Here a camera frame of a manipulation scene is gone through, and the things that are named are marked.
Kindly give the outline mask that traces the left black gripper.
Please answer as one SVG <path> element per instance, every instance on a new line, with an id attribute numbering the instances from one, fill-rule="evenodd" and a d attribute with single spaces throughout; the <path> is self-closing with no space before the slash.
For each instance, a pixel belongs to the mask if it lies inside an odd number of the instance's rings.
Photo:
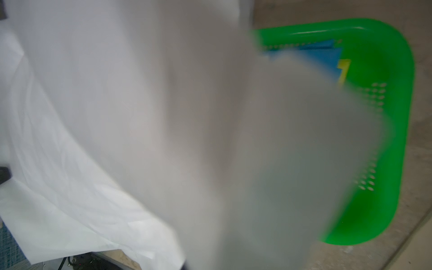
<path id="1" fill-rule="evenodd" d="M 12 178 L 12 174 L 10 172 L 10 169 L 6 166 L 3 167 L 0 166 L 0 185 L 4 184 L 11 178 Z"/>

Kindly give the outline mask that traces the white raincoat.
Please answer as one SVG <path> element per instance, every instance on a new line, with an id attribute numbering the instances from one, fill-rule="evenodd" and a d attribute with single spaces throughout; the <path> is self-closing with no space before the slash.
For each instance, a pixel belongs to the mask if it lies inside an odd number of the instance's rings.
<path id="1" fill-rule="evenodd" d="M 4 9 L 1 218 L 33 264 L 297 270 L 381 143 L 335 79 L 266 58 L 235 2 Z"/>

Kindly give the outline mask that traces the blue raincoat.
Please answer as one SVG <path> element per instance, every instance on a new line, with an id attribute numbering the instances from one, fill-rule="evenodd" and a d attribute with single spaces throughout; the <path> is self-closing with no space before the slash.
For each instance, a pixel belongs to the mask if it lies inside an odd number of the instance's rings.
<path id="1" fill-rule="evenodd" d="M 286 48 L 265 51 L 264 54 L 270 60 L 282 59 L 289 55 L 303 57 L 326 69 L 338 81 L 340 70 L 337 64 L 342 59 L 342 52 L 341 47 L 336 47 L 336 40 L 328 39 L 301 46 L 288 45 Z"/>

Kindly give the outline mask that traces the large yellow raincoat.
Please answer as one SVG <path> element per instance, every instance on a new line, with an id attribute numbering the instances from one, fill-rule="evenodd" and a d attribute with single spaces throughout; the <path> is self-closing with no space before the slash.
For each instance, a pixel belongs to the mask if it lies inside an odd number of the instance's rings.
<path id="1" fill-rule="evenodd" d="M 337 81 L 338 85 L 342 86 L 345 83 L 350 65 L 351 65 L 350 59 L 340 59 L 339 60 L 338 66 L 337 66 L 337 68 L 340 70 L 340 76 L 339 76 L 339 79 Z"/>

